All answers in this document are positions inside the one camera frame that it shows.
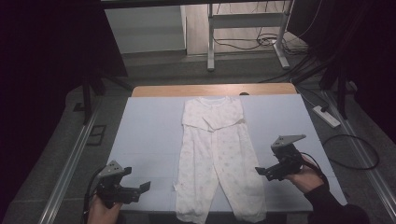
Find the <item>desk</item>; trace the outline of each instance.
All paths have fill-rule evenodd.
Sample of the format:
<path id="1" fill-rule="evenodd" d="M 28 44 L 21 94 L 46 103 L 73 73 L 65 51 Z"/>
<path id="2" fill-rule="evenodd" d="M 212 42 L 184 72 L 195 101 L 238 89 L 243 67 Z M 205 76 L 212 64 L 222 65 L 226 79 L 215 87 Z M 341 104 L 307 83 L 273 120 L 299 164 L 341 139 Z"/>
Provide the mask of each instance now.
<path id="1" fill-rule="evenodd" d="M 237 96 L 248 92 L 250 96 Z M 346 199 L 332 167 L 318 140 L 317 133 L 300 95 L 291 84 L 236 84 L 138 87 L 128 100 L 108 161 L 132 166 L 123 186 L 137 187 L 151 181 L 151 190 L 139 203 L 125 204 L 123 210 L 174 212 L 178 156 L 181 149 L 181 116 L 184 102 L 198 95 L 239 97 L 259 165 L 277 163 L 270 145 L 279 135 L 301 134 L 307 137 L 295 143 L 300 150 L 312 155 L 328 177 L 335 198 L 342 204 Z M 305 212 L 312 207 L 303 194 L 288 181 L 268 182 L 264 187 L 268 212 Z M 231 212 L 231 206 L 218 188 L 211 212 Z"/>

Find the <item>white baby pajamas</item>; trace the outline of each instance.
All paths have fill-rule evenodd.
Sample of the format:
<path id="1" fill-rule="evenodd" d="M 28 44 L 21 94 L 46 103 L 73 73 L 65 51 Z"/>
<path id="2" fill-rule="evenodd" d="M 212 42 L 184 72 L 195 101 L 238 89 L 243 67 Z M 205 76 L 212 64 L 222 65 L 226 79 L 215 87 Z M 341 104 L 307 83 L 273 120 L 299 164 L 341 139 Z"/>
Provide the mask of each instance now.
<path id="1" fill-rule="evenodd" d="M 262 177 L 239 99 L 196 98 L 185 103 L 178 166 L 177 218 L 205 223 L 220 182 L 238 220 L 265 219 Z"/>

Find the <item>white power strip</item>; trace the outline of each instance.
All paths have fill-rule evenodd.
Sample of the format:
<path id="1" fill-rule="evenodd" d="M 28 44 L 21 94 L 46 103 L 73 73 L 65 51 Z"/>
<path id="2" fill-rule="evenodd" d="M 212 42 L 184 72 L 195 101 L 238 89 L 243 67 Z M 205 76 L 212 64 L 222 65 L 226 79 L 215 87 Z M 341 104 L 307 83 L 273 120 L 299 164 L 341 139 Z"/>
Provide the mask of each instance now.
<path id="1" fill-rule="evenodd" d="M 313 110 L 318 116 L 320 116 L 322 119 L 324 119 L 324 121 L 326 121 L 330 126 L 332 126 L 332 128 L 335 128 L 341 124 L 340 121 L 335 119 L 331 114 L 327 113 L 327 111 L 321 112 L 320 105 L 315 106 Z"/>

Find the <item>pant leg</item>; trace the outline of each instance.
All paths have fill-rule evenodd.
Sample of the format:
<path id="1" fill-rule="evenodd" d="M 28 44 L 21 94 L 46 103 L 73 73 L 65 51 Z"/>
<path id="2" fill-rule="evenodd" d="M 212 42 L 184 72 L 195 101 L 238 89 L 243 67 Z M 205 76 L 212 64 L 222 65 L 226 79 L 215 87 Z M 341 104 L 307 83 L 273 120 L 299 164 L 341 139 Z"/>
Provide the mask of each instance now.
<path id="1" fill-rule="evenodd" d="M 216 131 L 213 160 L 219 182 L 239 220 L 258 222 L 265 219 L 266 205 L 262 177 L 246 123 Z"/>
<path id="2" fill-rule="evenodd" d="M 211 133 L 184 125 L 176 187 L 177 218 L 205 223 L 219 180 L 211 151 Z"/>

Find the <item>white wall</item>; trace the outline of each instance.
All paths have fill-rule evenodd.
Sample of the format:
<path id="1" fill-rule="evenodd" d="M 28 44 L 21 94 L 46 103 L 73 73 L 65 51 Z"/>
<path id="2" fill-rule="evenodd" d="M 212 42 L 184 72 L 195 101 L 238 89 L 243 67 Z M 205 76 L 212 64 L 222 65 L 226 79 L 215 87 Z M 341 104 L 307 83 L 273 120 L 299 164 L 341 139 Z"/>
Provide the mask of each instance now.
<path id="1" fill-rule="evenodd" d="M 183 6 L 106 9 L 120 53 L 186 48 Z"/>

